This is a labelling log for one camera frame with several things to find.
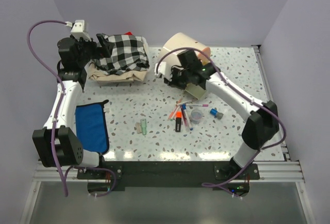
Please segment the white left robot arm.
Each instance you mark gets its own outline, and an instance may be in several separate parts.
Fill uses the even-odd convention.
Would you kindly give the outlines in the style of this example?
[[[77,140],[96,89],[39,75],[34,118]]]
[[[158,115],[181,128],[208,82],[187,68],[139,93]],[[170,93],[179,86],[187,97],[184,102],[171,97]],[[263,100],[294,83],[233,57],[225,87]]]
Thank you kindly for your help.
[[[100,162],[101,154],[84,149],[72,130],[77,101],[87,80],[86,65],[93,59],[109,57],[114,47],[104,34],[96,37],[98,42],[74,36],[58,41],[56,99],[49,118],[42,129],[33,132],[32,140],[44,167],[56,166],[55,155],[60,166],[89,167],[89,173],[101,179],[107,172],[107,166]]]

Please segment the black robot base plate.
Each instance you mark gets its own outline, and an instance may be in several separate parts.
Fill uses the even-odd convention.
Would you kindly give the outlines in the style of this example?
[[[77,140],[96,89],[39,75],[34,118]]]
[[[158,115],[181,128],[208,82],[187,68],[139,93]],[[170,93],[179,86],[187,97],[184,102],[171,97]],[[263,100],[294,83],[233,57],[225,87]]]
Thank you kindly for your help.
[[[108,171],[79,169],[77,178],[87,180],[90,193],[124,191],[128,187],[176,187],[197,188],[202,183],[222,183],[230,179],[228,161],[183,161],[183,162],[104,162]]]

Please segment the beige small eraser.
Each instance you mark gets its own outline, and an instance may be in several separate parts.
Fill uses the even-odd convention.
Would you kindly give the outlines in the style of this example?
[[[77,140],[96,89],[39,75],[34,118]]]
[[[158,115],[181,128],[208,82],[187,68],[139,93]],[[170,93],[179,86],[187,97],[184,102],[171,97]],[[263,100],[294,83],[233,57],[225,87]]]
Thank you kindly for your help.
[[[137,122],[135,127],[138,134],[142,133],[141,123]]]

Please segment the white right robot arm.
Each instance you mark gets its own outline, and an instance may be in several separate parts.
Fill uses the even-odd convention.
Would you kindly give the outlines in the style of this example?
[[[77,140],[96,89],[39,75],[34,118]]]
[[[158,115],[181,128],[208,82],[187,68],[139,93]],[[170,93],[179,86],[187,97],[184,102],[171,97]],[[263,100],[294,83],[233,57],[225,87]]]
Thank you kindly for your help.
[[[233,178],[241,179],[248,173],[255,154],[279,131],[277,106],[239,88],[212,61],[203,64],[197,52],[198,49],[182,47],[166,53],[155,66],[155,75],[178,89],[184,90],[188,84],[199,86],[218,96],[243,119],[243,143],[227,167]]]

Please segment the grey-green bottom drawer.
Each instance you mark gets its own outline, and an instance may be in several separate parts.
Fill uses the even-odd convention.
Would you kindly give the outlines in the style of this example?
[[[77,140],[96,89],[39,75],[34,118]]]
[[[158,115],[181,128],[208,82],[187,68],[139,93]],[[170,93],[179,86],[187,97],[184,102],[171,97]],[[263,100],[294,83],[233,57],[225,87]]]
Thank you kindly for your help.
[[[201,86],[194,85],[194,84],[188,84],[185,88],[185,92],[192,95],[194,98],[196,98],[198,100],[203,99],[208,93]]]

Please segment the green translucent eraser tube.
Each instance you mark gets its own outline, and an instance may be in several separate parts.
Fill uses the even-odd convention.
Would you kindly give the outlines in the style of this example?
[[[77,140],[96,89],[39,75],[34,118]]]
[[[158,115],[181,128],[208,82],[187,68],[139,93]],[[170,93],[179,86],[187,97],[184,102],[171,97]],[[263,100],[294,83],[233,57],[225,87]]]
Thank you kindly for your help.
[[[146,135],[146,119],[141,119],[140,120],[140,125],[141,125],[141,132],[143,135]]]

